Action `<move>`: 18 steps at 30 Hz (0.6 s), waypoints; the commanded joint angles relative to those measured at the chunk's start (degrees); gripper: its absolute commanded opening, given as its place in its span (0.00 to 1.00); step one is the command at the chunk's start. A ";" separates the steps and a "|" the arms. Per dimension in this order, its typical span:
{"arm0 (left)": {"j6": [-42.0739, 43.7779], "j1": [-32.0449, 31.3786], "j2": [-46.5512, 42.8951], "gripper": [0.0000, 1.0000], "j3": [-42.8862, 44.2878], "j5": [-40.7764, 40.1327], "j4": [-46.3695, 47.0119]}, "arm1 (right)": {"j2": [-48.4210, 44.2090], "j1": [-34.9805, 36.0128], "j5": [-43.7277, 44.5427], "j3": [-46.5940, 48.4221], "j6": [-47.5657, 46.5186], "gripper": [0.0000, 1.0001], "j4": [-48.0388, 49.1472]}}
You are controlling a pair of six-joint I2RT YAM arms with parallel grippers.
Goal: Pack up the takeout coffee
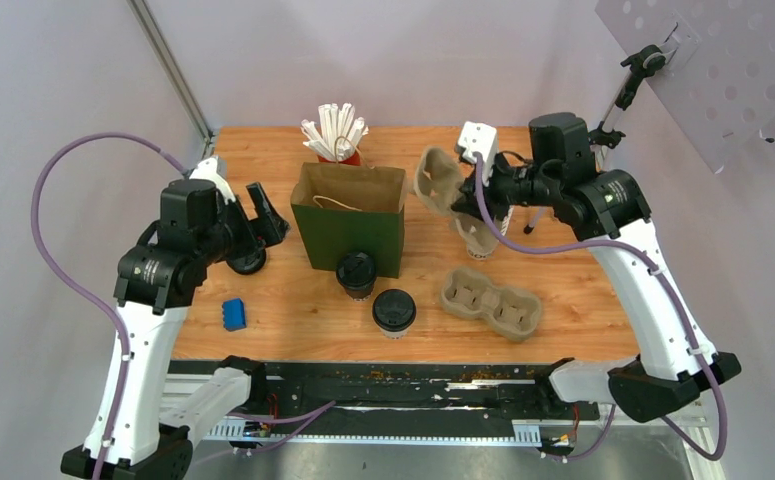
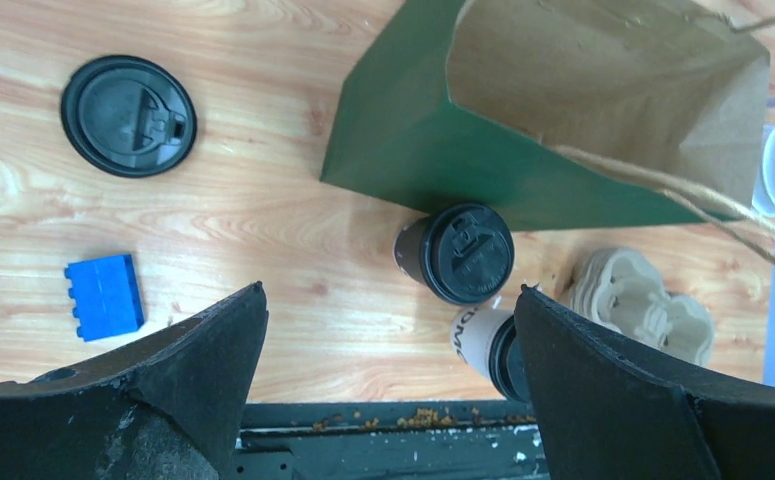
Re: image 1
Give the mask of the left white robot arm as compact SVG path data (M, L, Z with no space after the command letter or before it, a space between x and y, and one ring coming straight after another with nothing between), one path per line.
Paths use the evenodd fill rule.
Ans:
M269 400L262 362L228 356L171 413L161 409L174 343L211 265L259 271L289 225L260 183L247 192L249 218L222 180L180 179L160 196L160 216L119 260L117 333L97 420L61 460L81 479L181 479L197 444L230 412Z

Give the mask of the white paper cup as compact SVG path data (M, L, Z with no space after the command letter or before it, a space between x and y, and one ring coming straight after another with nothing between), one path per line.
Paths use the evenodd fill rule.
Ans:
M404 337L409 328L403 328L400 330L381 329L382 334L389 339L400 339Z

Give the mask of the black coffee lid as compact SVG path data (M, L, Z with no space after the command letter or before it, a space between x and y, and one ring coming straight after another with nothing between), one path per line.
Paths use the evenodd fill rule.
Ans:
M400 330L410 328L417 315L412 296L401 289L381 292L373 301L372 318L380 329Z
M335 276L339 284L344 288L368 288L377 277L375 260L366 252L350 252L344 255L338 262Z

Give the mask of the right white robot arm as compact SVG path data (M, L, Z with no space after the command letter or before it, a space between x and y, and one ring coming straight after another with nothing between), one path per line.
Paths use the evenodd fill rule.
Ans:
M455 150L473 172L455 210L491 222L516 206L550 208L604 270L638 345L634 357L618 361L554 363L533 392L538 411L555 418L576 402L610 404L645 423L739 375L737 356L716 349L677 292L636 180L597 167L585 121L546 114L530 122L529 135L530 161L513 166L494 127L462 126Z

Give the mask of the green paper bag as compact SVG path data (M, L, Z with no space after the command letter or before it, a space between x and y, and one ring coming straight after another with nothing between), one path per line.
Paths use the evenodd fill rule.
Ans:
M377 275L399 277L408 190L398 167L302 164L290 204L310 266L333 270L345 255L363 252Z

